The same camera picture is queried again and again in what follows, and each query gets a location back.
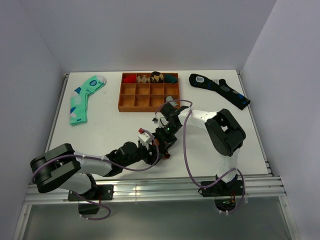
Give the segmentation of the red yellow argyle sock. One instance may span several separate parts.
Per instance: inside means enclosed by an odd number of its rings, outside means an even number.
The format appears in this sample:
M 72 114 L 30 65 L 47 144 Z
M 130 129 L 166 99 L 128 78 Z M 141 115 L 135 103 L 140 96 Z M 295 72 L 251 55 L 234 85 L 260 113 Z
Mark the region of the red yellow argyle sock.
M 158 145 L 161 158 L 169 159 L 171 155 L 169 154 L 168 150 L 171 147 L 171 144 L 162 140 L 156 140 L 156 143 Z

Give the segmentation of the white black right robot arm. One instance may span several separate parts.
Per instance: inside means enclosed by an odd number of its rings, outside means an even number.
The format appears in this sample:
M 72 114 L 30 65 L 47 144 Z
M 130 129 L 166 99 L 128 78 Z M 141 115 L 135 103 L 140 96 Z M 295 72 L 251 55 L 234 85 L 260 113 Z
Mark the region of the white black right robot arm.
M 166 124 L 155 130 L 157 142 L 165 153 L 177 141 L 175 134 L 182 129 L 184 163 L 188 175 L 194 183 L 196 181 L 192 176 L 187 159 L 187 126 L 207 131 L 214 149 L 222 159 L 215 182 L 206 187 L 209 188 L 216 184 L 216 189 L 220 194 L 229 194 L 234 188 L 234 183 L 238 180 L 240 173 L 237 169 L 238 155 L 246 139 L 245 131 L 231 112 L 224 108 L 211 112 L 195 110 L 191 106 L 175 108 L 169 102 L 162 104 L 155 112 L 160 112 L 167 121 Z

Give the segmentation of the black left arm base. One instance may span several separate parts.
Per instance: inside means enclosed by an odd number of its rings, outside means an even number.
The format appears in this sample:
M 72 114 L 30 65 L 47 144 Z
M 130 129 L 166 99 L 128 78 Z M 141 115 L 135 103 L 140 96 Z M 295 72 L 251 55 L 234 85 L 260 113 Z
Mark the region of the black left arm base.
M 110 209 L 103 206 L 103 201 L 111 201 L 113 199 L 114 186 L 112 184 L 100 184 L 92 193 L 79 194 L 69 191 L 67 201 L 78 203 L 78 213 L 91 217 L 96 215 L 99 210 L 105 209 L 110 213 Z

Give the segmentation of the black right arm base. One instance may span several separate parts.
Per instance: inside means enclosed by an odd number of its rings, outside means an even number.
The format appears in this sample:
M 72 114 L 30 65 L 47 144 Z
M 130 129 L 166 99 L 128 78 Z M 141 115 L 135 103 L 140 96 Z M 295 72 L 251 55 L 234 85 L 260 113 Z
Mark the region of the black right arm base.
M 214 197 L 215 207 L 224 213 L 229 213 L 236 209 L 236 197 L 245 198 L 245 187 L 242 180 L 232 180 L 225 183 L 220 180 L 217 184 L 209 188 L 200 188 L 198 193 L 202 197 Z

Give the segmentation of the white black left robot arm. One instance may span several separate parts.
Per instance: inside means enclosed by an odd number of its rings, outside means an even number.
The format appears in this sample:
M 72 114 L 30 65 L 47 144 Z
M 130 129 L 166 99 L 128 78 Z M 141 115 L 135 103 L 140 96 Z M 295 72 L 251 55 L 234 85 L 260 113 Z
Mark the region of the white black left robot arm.
M 144 161 L 150 167 L 164 157 L 157 145 L 126 142 L 119 149 L 103 156 L 87 155 L 75 151 L 64 143 L 30 162 L 32 182 L 39 193 L 49 193 L 58 188 L 80 194 L 91 200 L 98 193 L 94 175 L 113 177 L 130 165 Z

